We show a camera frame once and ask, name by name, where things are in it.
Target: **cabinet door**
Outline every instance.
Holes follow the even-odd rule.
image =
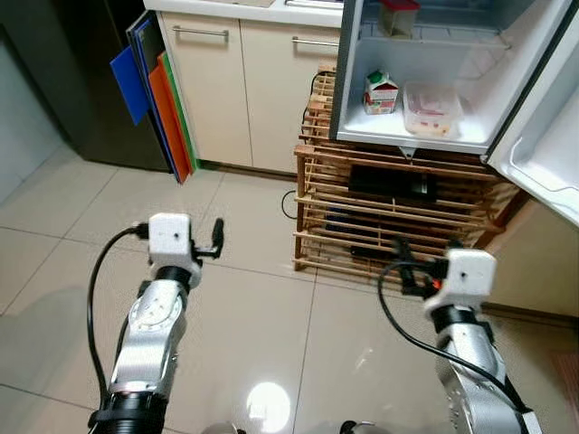
[[[239,20],[162,16],[199,158],[252,165]]]
[[[242,21],[242,40],[253,165],[295,173],[310,83],[336,63],[339,29]]]

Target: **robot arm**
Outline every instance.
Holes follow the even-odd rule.
[[[498,379],[518,398],[488,323],[479,322],[480,304],[490,295],[496,260],[484,250],[450,249],[441,290],[424,302],[434,323],[436,346]],[[436,371],[449,400],[451,422],[459,433],[541,434],[533,411],[516,403],[472,370],[439,357]]]
[[[436,348],[420,343],[401,330],[384,305],[384,312],[394,328],[422,349],[439,355],[451,354],[474,365],[494,377],[501,386],[497,387],[487,376],[462,363],[447,357],[438,358],[436,372],[446,390],[451,423],[456,432],[542,434],[535,413],[524,406],[507,377],[505,363],[493,345],[489,324],[476,318],[480,304],[490,295],[496,260],[483,250],[450,249],[446,259],[417,262],[407,243],[400,240],[399,244],[402,260],[395,266],[400,270],[402,293],[424,298],[424,313],[434,323],[437,333]],[[413,268],[426,273],[423,287],[416,285]],[[352,421],[345,422],[340,432],[387,434],[371,423]]]
[[[215,223],[211,248],[196,248],[186,214],[154,215],[148,239],[152,281],[144,282],[129,311],[105,408],[90,417],[92,434],[163,430],[177,346],[185,333],[187,296],[201,281],[201,258],[221,255],[223,220]]]

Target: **cabinet handle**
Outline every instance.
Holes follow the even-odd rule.
[[[211,34],[212,36],[222,36],[223,38],[225,38],[225,41],[227,41],[229,39],[229,30],[223,30],[222,32],[214,32],[212,30],[187,29],[185,27],[181,27],[180,25],[174,25],[173,26],[173,32]]]
[[[326,45],[328,47],[338,47],[338,42],[323,42],[323,41],[308,41],[306,39],[300,39],[298,36],[291,38],[293,43],[308,43],[310,45]]]

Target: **plastic container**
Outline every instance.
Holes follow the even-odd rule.
[[[420,136],[448,136],[462,116],[456,90],[448,86],[408,82],[403,102],[404,126]]]
[[[382,29],[387,36],[410,39],[420,5],[413,0],[380,0]]]

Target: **floor tile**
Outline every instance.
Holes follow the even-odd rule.
[[[116,170],[63,146],[0,204],[0,226],[62,236]]]
[[[86,338],[86,296],[98,246],[62,241],[14,303],[0,316],[0,382],[74,402],[98,403]],[[100,357],[110,373],[123,315],[141,280],[147,255],[113,250],[95,295]]]
[[[565,388],[553,364],[558,352],[579,351],[573,330],[492,317],[497,347],[507,372],[527,406],[539,419],[543,432],[575,434]]]
[[[222,177],[223,172],[197,170],[184,185],[178,185],[170,174],[119,169],[66,238],[104,244],[118,231],[156,212],[187,212],[195,229]],[[147,248],[146,243],[132,238],[119,246]]]
[[[8,197],[18,185],[22,183],[22,178],[14,169],[3,169],[0,172],[0,204]]]
[[[420,304],[388,301],[409,333],[434,342]],[[539,333],[535,325],[492,322],[509,375],[535,407],[545,432],[575,432],[550,352],[573,349],[576,336],[566,329],[538,325]],[[372,420],[394,434],[451,434],[434,363],[433,356],[392,329],[375,297],[318,284],[295,432],[336,434],[344,420]]]
[[[388,302],[409,333],[432,342],[419,304]],[[337,434],[345,420],[379,422],[395,434],[450,433],[447,414],[433,358],[392,329],[376,296],[316,285],[296,433]]]
[[[230,420],[292,432],[313,284],[206,266],[181,345],[167,427],[199,433]]]
[[[215,218],[225,219],[222,265],[312,280],[314,269],[295,272],[292,233],[296,222],[283,215],[283,194],[294,183],[256,176],[225,174],[205,217],[200,239],[208,240]]]
[[[0,317],[0,382],[97,405],[85,302],[98,252],[97,246],[62,241]],[[122,317],[147,277],[146,254],[113,250],[110,255],[95,302],[97,343],[107,373]],[[216,421],[232,420],[259,432],[262,424],[276,420],[261,420],[259,405],[250,417],[247,397],[255,385],[274,382],[289,403],[280,407],[287,417],[280,432],[290,433],[312,290],[312,282],[206,265],[202,285],[190,297],[167,427],[198,433]]]
[[[0,434],[88,432],[88,410],[4,386],[0,386],[0,409]]]
[[[0,315],[59,240],[0,228]]]
[[[367,278],[362,276],[347,275],[328,269],[319,269],[316,281],[319,284],[330,285],[332,287],[341,287],[355,289],[356,291],[369,292],[375,294],[377,291],[377,278]],[[388,290],[395,297],[402,297],[399,283],[385,282],[384,289]],[[420,301],[417,297],[405,297],[410,301]]]

